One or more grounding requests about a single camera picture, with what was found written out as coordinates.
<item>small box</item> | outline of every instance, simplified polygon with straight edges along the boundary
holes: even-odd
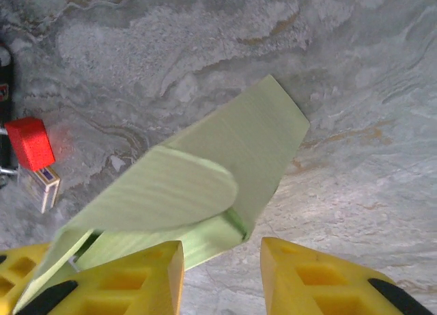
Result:
[[[18,186],[27,192],[41,213],[50,210],[55,204],[61,179],[56,172],[45,167],[35,172],[19,166]]]

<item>red foam cube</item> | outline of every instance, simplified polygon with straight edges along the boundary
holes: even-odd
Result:
[[[42,120],[26,117],[7,122],[5,128],[21,166],[35,171],[55,162]]]

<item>gray marble countertop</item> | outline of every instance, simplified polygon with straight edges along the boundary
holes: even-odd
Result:
[[[372,267],[437,312],[436,0],[0,0],[16,116],[62,177],[11,182],[0,249],[54,231],[150,146],[272,74],[311,121],[250,241],[186,272],[182,314],[265,314],[263,236]]]

